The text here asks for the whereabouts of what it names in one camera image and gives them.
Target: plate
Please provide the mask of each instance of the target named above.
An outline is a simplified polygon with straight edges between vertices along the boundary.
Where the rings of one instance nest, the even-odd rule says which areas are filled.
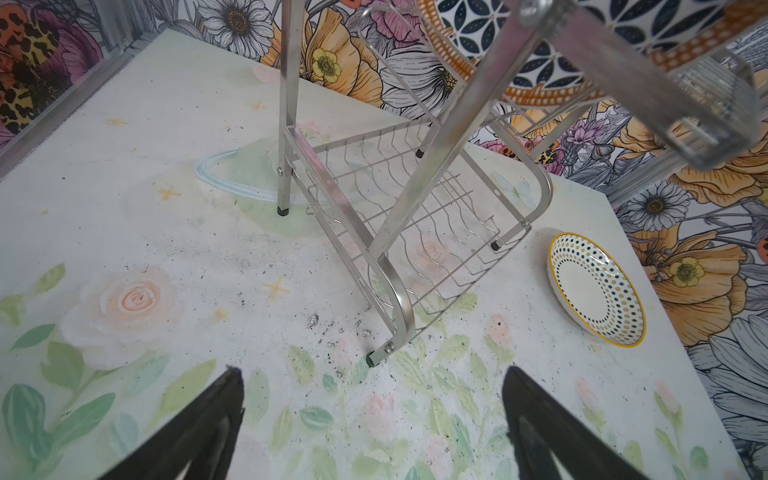
[[[549,282],[576,322],[616,346],[638,346],[645,312],[616,261],[578,233],[561,233],[549,247]]]
[[[509,16],[502,0],[416,0],[435,50],[468,80]],[[765,0],[580,0],[608,28],[665,71],[726,44],[768,15]],[[583,74],[543,41],[507,87],[525,108],[552,108],[588,87]],[[595,92],[588,100],[604,96]]]

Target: table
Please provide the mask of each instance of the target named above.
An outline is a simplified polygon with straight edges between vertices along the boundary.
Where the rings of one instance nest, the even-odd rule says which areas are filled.
[[[165,31],[0,183],[0,477],[95,478],[231,364],[247,382],[233,480],[515,478],[498,394],[514,360],[651,478],[746,478],[605,197],[560,177],[474,295],[368,369],[388,332],[316,221],[194,175],[242,147],[230,174],[276,181],[274,73]],[[299,118],[316,142],[398,121],[308,82]],[[633,279],[642,345],[558,304],[545,254],[561,231]]]

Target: polka dot bowl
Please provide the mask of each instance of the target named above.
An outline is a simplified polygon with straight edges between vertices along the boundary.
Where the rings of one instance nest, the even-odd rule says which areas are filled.
[[[549,247],[549,282],[568,314],[616,346],[638,346],[645,312],[624,271],[595,242],[577,233],[557,235]]]

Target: two-tier dish drying rack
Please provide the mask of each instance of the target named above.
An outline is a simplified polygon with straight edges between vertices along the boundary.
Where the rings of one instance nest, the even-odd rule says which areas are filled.
[[[696,64],[687,74],[667,78],[571,0],[504,3],[508,19],[482,61],[474,59],[476,69],[469,81],[452,71],[458,84],[438,115],[390,69],[424,110],[422,119],[312,147],[296,125],[304,4],[283,2],[277,213],[289,213],[295,181],[310,204],[307,213],[316,217],[366,302],[392,334],[368,354],[370,366],[434,323],[525,238],[552,198],[548,172],[534,159],[581,118],[598,89],[622,103],[670,151],[695,167],[712,167],[748,147],[756,136],[754,89],[720,63]],[[424,28],[442,35],[440,26],[431,25],[413,8],[374,2],[363,14],[375,10],[401,18],[404,13],[418,15]],[[360,33],[359,39],[367,44]],[[594,86],[543,118],[528,118],[525,131],[558,116],[562,120],[528,152],[518,140],[525,131],[514,131],[508,123],[511,115],[525,115],[525,110],[503,92],[544,39]],[[500,114],[495,109],[499,101],[506,106]],[[687,129],[682,138],[671,133],[679,124]],[[528,214],[499,191],[465,149],[467,140],[484,126],[494,130],[538,181],[541,199]],[[465,181],[468,175],[475,177]],[[467,185],[483,187],[472,190]],[[424,323],[419,328],[417,317]]]

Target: white daisy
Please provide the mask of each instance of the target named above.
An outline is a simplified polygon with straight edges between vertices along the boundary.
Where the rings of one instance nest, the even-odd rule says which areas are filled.
[[[688,192],[663,180],[629,200],[625,215],[640,230],[655,232],[681,222],[690,198]]]
[[[440,59],[424,45],[395,48],[386,60],[433,114],[437,114],[456,85],[455,78],[442,66]],[[382,100],[390,110],[411,119],[424,114],[388,68],[382,69],[380,74],[384,82]]]
[[[259,60],[275,36],[262,0],[200,0],[203,25],[221,48]]]

